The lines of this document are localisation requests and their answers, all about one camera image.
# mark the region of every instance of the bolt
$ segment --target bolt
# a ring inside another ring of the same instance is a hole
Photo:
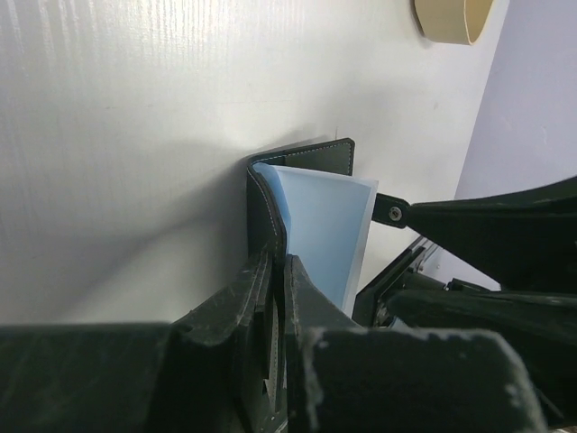
[[[403,217],[403,212],[396,206],[389,209],[389,218],[393,221],[400,221]]]

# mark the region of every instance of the lavender wall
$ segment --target lavender wall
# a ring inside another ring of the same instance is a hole
[[[511,0],[456,198],[577,175],[577,2]],[[436,278],[497,288],[448,253]]]

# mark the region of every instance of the light blue card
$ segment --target light blue card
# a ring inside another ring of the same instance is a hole
[[[377,195],[376,180],[257,163],[287,228],[287,253],[349,317]]]

